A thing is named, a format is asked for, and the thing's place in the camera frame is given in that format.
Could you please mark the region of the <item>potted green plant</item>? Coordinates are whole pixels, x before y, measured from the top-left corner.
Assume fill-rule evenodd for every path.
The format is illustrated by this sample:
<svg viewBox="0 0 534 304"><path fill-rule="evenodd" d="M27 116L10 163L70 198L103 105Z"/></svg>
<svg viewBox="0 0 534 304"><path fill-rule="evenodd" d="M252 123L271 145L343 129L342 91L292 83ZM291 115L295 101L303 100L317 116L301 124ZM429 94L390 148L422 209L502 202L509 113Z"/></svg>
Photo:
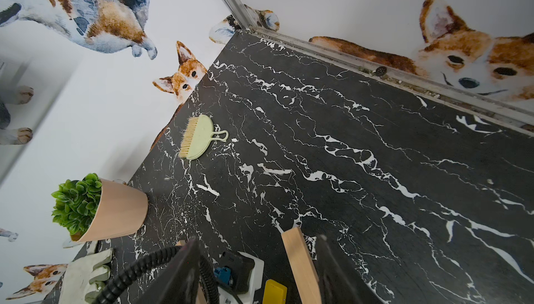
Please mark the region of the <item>potted green plant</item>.
<svg viewBox="0 0 534 304"><path fill-rule="evenodd" d="M149 207L146 193L95 173L66 180L51 196L55 200L52 221L66 229L74 242L133 235Z"/></svg>

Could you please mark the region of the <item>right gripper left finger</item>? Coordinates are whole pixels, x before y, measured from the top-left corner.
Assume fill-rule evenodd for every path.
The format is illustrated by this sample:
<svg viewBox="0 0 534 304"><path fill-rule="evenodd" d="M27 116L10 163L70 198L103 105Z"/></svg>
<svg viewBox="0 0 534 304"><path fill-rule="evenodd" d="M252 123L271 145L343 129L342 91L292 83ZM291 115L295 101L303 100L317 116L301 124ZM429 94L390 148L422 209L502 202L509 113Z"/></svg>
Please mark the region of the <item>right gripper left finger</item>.
<svg viewBox="0 0 534 304"><path fill-rule="evenodd" d="M190 238L136 303L195 303L200 285L200 247Z"/></svg>

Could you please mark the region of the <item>wooden block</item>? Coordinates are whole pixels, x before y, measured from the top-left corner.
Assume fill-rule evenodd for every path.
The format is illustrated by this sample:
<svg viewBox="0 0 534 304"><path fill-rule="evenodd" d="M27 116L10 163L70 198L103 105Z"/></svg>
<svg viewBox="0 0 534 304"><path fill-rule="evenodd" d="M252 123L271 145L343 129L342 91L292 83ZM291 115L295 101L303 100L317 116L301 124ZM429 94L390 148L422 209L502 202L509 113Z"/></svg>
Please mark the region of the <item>wooden block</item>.
<svg viewBox="0 0 534 304"><path fill-rule="evenodd" d="M321 304L318 274L299 227L282 233L289 264L302 303Z"/></svg>

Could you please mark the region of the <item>green dustpan brush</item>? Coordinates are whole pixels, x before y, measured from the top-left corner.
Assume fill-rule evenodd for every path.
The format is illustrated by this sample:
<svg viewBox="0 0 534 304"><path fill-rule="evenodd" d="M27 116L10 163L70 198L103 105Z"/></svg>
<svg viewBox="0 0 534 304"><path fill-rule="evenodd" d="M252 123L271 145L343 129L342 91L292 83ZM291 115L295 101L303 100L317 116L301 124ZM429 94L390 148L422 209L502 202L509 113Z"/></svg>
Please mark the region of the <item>green dustpan brush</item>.
<svg viewBox="0 0 534 304"><path fill-rule="evenodd" d="M228 140L227 130L215 131L214 123L207 115L191 117L182 137L179 157L196 160L209 148L211 142Z"/></svg>

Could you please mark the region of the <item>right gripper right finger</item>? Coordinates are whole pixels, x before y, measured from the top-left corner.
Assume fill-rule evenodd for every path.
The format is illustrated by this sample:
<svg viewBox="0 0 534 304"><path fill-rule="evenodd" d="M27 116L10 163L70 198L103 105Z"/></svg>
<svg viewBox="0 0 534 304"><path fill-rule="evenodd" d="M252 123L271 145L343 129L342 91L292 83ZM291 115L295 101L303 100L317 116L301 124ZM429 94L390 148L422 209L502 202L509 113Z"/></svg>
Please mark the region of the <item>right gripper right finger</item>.
<svg viewBox="0 0 534 304"><path fill-rule="evenodd" d="M382 303L349 258L325 235L316 242L318 286L322 303Z"/></svg>

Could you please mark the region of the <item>yellow block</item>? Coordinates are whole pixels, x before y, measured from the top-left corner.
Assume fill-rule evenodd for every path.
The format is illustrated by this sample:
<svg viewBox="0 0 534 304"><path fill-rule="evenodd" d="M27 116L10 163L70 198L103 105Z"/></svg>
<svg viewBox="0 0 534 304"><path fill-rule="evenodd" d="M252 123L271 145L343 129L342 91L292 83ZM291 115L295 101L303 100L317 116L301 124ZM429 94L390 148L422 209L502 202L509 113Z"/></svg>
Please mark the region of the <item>yellow block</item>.
<svg viewBox="0 0 534 304"><path fill-rule="evenodd" d="M269 279L265 283L262 304L286 304L287 292L286 286Z"/></svg>

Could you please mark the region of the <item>beige work glove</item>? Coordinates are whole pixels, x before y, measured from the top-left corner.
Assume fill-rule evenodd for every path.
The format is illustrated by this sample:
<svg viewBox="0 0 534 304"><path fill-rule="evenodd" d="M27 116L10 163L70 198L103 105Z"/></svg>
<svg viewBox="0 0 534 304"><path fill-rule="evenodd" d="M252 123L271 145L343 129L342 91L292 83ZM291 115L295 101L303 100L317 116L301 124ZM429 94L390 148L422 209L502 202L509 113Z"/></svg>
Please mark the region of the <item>beige work glove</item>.
<svg viewBox="0 0 534 304"><path fill-rule="evenodd" d="M111 276L113 249L79 258L63 276L59 304L94 303Z"/></svg>

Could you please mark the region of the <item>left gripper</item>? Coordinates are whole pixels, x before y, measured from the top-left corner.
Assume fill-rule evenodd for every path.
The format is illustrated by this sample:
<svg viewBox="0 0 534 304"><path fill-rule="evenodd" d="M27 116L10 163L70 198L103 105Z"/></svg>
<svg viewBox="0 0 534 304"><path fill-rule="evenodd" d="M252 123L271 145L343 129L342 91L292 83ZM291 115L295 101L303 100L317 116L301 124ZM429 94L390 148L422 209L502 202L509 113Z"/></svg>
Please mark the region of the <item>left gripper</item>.
<svg viewBox="0 0 534 304"><path fill-rule="evenodd" d="M214 269L219 303L254 303L263 283L264 261L245 252L223 251Z"/></svg>

